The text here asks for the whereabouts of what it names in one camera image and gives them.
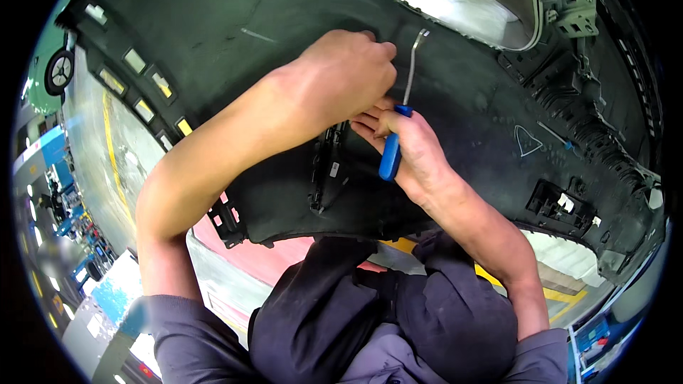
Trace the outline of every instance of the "workshop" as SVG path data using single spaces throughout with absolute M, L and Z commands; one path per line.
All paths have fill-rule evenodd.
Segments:
M 630 0 L 58 0 L 24 75 L 22 278 L 87 382 L 601 383 L 665 268 Z

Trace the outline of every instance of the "tire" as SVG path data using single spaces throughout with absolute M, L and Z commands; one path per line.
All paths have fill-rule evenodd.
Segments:
M 74 54 L 60 49 L 47 63 L 45 90 L 50 95 L 61 95 L 74 77 Z

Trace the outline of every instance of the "concrete floor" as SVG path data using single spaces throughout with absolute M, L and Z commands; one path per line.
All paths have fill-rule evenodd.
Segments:
M 137 195 L 164 150 L 132 111 L 90 75 L 80 48 L 76 48 L 75 67 L 64 105 L 75 179 L 92 219 L 115 252 L 120 254 L 127 247 L 135 250 Z M 269 250 L 245 242 L 226 250 L 206 217 L 188 235 L 205 303 L 238 332 L 243 344 L 253 309 L 263 303 L 284 269 L 303 258 L 310 243 L 310 238 L 299 238 L 276 243 L 276 248 Z M 424 273 L 423 266 L 408 252 L 409 246 L 387 244 L 370 260 L 407 273 Z M 485 271 L 479 268 L 477 272 L 505 294 Z M 569 325 L 612 288 L 605 282 L 599 288 L 586 286 L 576 295 L 546 289 L 551 326 Z

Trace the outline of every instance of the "hand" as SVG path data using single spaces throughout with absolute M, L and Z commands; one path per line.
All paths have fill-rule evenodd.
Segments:
M 330 31 L 266 76 L 277 95 L 259 108 L 278 115 L 278 137 L 289 148 L 302 144 L 381 98 L 396 80 L 395 56 L 394 44 L 377 43 L 371 32 Z
M 351 129 L 380 153 L 384 151 L 387 135 L 398 134 L 402 158 L 396 183 L 429 213 L 437 195 L 446 189 L 459 189 L 464 181 L 448 165 L 439 139 L 424 117 L 415 111 L 410 118 L 402 116 L 393 111 L 394 104 L 391 98 L 382 98 L 355 116 Z

